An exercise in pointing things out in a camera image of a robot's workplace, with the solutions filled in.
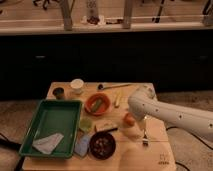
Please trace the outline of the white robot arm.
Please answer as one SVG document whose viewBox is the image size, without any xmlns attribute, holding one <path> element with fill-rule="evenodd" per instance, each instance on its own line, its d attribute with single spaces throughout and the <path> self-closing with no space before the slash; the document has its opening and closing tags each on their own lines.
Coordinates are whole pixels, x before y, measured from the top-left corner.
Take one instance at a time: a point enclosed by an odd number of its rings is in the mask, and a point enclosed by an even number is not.
<svg viewBox="0 0 213 171">
<path fill-rule="evenodd" d="M 150 115 L 213 142 L 213 112 L 158 101 L 148 86 L 128 97 L 129 110 L 137 120 Z"/>
</svg>

